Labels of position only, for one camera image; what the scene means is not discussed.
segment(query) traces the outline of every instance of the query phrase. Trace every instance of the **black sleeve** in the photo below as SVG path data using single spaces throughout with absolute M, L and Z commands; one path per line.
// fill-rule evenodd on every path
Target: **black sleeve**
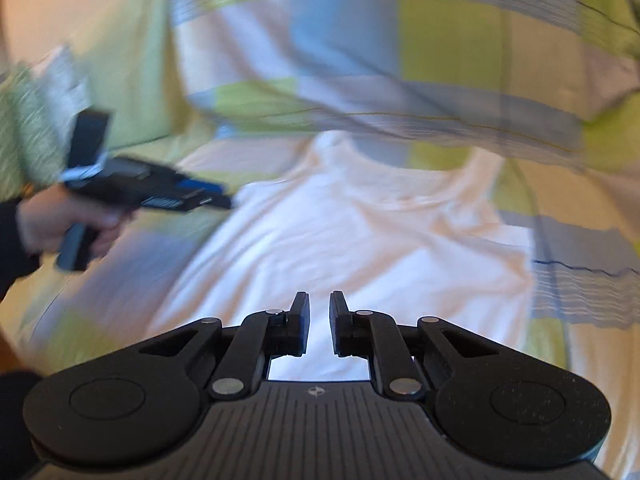
M 40 266 L 40 256 L 24 252 L 15 215 L 18 200 L 0 203 L 0 301 L 17 278 Z

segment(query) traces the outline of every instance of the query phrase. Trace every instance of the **bed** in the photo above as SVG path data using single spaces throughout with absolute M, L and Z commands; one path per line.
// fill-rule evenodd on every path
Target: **bed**
M 412 87 L 418 98 L 409 109 L 393 99 L 398 88 L 389 78 L 373 80 L 366 72 L 372 65 L 377 73 L 393 70 L 376 52 L 364 60 L 345 55 L 338 63 L 344 73 L 323 72 L 329 65 L 323 56 L 329 54 L 316 45 L 327 44 L 344 54 L 351 41 L 331 36 L 330 28 L 303 28 L 304 34 L 291 35 L 298 61 L 307 63 L 310 73 L 291 74 L 284 62 L 265 68 L 256 61 L 252 45 L 267 59 L 277 60 L 287 57 L 290 44 L 273 40 L 281 37 L 285 24 L 257 27 L 264 13 L 252 4 L 291 12 L 289 0 L 144 0 L 147 16 L 165 13 L 171 22 L 158 19 L 155 29 L 147 27 L 143 43 L 169 38 L 167 49 L 152 51 L 164 55 L 174 48 L 175 66 L 156 61 L 152 70 L 149 65 L 162 56 L 149 56 L 147 72 L 138 74 L 153 73 L 160 88 L 166 84 L 163 75 L 169 74 L 173 82 L 179 79 L 187 101 L 176 104 L 144 77 L 137 78 L 125 96 L 117 95 L 113 74 L 104 65 L 133 63 L 132 51 L 118 51 L 120 57 L 105 61 L 105 44 L 128 38 L 131 28 L 122 25 L 124 9 L 142 1 L 119 0 L 92 23 L 90 33 L 85 29 L 76 34 L 73 43 L 90 74 L 94 100 L 118 111 L 125 108 L 111 139 L 116 152 L 180 161 L 185 170 L 225 182 L 232 191 L 288 170 L 313 133 L 326 126 L 354 132 L 359 150 L 393 166 L 450 170 L 464 163 L 470 145 L 505 156 L 492 200 L 506 223 L 532 229 L 536 241 L 532 268 L 537 285 L 524 350 L 582 375 L 604 392 L 614 419 L 597 463 L 615 479 L 640 478 L 639 0 L 407 0 L 409 18 L 414 9 L 427 5 L 456 19 L 471 12 L 481 21 L 482 27 L 457 29 L 467 34 L 459 38 L 460 44 L 474 45 L 460 51 L 460 59 L 497 59 L 504 67 L 503 57 L 478 44 L 493 35 L 490 27 L 504 30 L 506 22 L 512 39 L 518 38 L 518 27 L 542 38 L 523 32 L 520 44 L 510 43 L 511 85 L 492 80 L 492 70 L 476 71 L 459 59 L 454 63 L 459 70 L 453 72 L 438 65 L 410 67 L 422 76 L 404 73 L 402 78 L 420 80 L 423 86 Z M 328 2 L 292 1 L 298 12 L 309 13 L 304 23 L 313 22 L 319 4 Z M 350 6 L 383 10 L 378 0 L 333 1 L 336 16 Z M 458 7 L 447 7 L 450 1 Z M 480 7 L 470 8 L 468 2 Z M 233 28 L 239 23 L 244 28 Z M 229 36 L 216 34 L 223 25 L 229 27 Z M 450 31 L 436 19 L 424 28 L 432 34 Z M 413 34 L 418 29 L 409 30 Z M 114 30 L 120 36 L 106 39 L 107 31 Z M 140 38 L 140 29 L 133 30 Z M 431 49 L 443 59 L 449 55 L 450 49 L 418 32 L 416 52 Z M 150 43 L 152 36 L 156 43 Z M 382 44 L 385 37 L 366 40 Z M 500 56 L 506 55 L 504 44 L 496 48 Z M 212 59 L 212 52 L 218 59 Z M 409 49 L 402 55 L 416 54 Z M 140 67 L 140 57 L 136 60 Z M 216 63 L 222 62 L 233 70 L 220 69 Z M 247 79 L 244 70 L 253 78 Z M 323 78 L 322 85 L 305 87 L 307 76 Z M 351 78 L 350 86 L 327 83 L 338 76 Z M 366 102 L 351 98 L 372 84 L 384 91 Z M 433 85 L 438 85 L 435 93 Z M 124 101 L 131 98 L 127 92 L 146 97 L 138 99 L 144 107 L 141 114 L 126 109 Z M 436 105 L 434 95 L 440 99 Z M 505 106 L 510 114 L 504 113 Z M 145 114 L 151 117 L 158 107 L 164 116 L 145 122 Z M 154 335 L 166 325 L 154 317 L 152 305 L 161 302 L 180 268 L 224 220 L 224 213 L 210 210 L 187 216 L 142 212 L 112 253 L 81 276 L 61 274 L 52 258 L 45 259 L 42 268 L 17 283 L 3 301 L 2 328 L 18 354 L 46 373 Z M 168 251 L 171 259 L 165 257 Z M 130 276 L 118 290 L 100 282 L 110 267 Z M 118 298 L 121 308 L 100 308 L 101 297 L 107 296 L 111 303 Z

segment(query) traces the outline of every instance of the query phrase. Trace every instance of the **white cloth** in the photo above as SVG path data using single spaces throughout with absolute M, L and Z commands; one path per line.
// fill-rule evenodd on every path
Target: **white cloth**
M 328 301 L 402 324 L 439 316 L 513 348 L 532 298 L 528 229 L 501 223 L 488 201 L 500 156 L 475 149 L 457 171 L 403 170 L 359 154 L 326 132 L 283 178 L 236 195 L 236 211 L 191 259 L 146 336 L 207 316 L 240 324 L 287 310 L 307 291 L 306 355 L 271 365 L 276 380 L 368 378 L 358 358 L 333 355 Z

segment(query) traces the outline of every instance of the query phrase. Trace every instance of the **striped fabric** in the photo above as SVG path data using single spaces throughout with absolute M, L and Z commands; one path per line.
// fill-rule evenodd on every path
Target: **striped fabric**
M 637 0 L 170 3 L 220 136 L 341 128 L 604 170 L 640 150 Z

